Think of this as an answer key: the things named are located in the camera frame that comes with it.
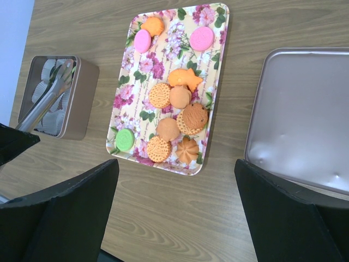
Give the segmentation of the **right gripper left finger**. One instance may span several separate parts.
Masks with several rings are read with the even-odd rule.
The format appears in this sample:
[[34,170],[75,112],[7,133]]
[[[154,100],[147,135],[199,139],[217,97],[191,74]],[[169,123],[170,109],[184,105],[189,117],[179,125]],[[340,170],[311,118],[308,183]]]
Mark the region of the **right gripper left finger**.
[[118,261],[101,249],[118,175],[111,159],[1,204],[1,261]]

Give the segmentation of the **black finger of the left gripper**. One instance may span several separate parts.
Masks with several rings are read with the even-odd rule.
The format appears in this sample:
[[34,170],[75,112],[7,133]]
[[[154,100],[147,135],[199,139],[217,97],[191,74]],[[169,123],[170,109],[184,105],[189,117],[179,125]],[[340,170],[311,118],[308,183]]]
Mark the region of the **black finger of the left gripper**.
[[40,137],[28,132],[22,132],[1,124],[0,129],[1,166],[15,159],[25,150],[40,142]]

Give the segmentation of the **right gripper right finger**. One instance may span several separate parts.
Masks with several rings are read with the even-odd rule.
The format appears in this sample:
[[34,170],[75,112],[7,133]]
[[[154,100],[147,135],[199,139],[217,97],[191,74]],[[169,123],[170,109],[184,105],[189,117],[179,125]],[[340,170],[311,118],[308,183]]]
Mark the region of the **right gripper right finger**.
[[258,261],[348,261],[348,201],[244,159],[234,174]]

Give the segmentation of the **metal tongs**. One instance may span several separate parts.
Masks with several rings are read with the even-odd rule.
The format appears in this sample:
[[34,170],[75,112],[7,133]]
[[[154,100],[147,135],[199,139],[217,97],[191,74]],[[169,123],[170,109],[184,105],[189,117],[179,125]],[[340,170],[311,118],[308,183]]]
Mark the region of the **metal tongs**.
[[31,133],[34,130],[35,126],[45,116],[59,96],[68,89],[66,82],[72,75],[73,69],[74,61],[72,59],[66,60],[61,65],[52,85],[48,86],[48,89],[44,92],[44,94],[37,100],[25,117],[18,123],[18,125],[15,127],[16,130],[28,133]]

